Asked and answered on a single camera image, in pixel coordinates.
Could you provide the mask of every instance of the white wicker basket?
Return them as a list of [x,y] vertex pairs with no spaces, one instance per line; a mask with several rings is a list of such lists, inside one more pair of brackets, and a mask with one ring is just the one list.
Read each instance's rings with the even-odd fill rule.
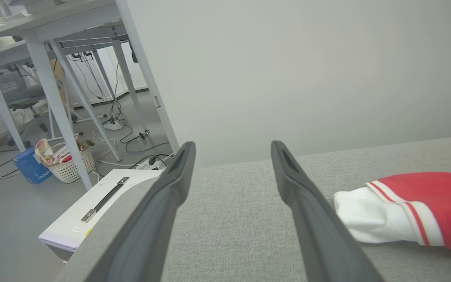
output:
[[[95,160],[90,152],[90,146],[80,152],[83,163],[85,164],[86,171],[91,172],[95,168]],[[60,181],[64,183],[70,183],[80,179],[78,168],[74,164],[73,160],[66,163],[56,164],[55,166],[47,166],[48,169],[55,175]]]

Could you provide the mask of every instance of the chair wheel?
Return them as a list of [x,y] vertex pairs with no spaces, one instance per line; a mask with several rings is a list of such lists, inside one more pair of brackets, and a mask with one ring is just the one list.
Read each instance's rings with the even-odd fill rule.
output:
[[48,127],[46,127],[46,125],[44,123],[41,123],[39,125],[39,128],[41,128],[44,132],[48,132]]

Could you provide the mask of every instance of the red fabric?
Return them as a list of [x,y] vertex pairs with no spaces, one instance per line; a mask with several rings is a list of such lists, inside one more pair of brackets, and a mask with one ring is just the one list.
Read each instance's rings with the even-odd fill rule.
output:
[[451,249],[451,173],[401,174],[379,181],[406,201],[426,204],[440,227],[445,247]]

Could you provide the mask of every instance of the gray fabric surface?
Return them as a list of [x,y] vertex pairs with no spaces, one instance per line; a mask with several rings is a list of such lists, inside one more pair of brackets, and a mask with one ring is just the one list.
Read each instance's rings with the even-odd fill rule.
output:
[[[333,203],[335,192],[388,175],[451,172],[451,138],[297,160]],[[84,280],[153,182],[134,186],[119,198],[57,282]],[[388,282],[451,282],[451,250],[413,242],[362,246]],[[277,193],[270,161],[201,170],[177,212],[162,281],[306,281],[292,215]]]

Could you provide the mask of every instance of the blue cardboard box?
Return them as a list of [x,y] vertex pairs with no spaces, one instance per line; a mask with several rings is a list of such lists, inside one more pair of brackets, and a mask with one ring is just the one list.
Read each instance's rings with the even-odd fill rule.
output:
[[52,172],[43,164],[38,163],[34,157],[34,147],[16,155],[13,163],[25,176],[25,179],[32,184],[40,184],[52,175]]

